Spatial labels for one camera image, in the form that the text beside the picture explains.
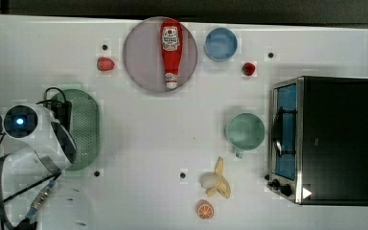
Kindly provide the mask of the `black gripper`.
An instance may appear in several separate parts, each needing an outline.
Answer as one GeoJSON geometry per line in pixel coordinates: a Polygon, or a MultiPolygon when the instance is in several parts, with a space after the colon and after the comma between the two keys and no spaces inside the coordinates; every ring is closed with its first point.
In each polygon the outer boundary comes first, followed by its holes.
{"type": "Polygon", "coordinates": [[[58,100],[51,100],[50,109],[54,112],[55,118],[60,121],[67,131],[69,131],[72,103],[70,101],[61,102],[58,100]]]}

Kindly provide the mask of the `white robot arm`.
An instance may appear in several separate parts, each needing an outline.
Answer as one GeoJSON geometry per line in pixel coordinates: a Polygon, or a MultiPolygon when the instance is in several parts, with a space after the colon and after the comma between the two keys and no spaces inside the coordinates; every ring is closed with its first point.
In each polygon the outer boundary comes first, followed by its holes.
{"type": "Polygon", "coordinates": [[[18,104],[3,116],[4,136],[24,146],[0,157],[0,224],[4,230],[94,230],[82,189],[60,178],[77,147],[54,113],[18,104]]]}

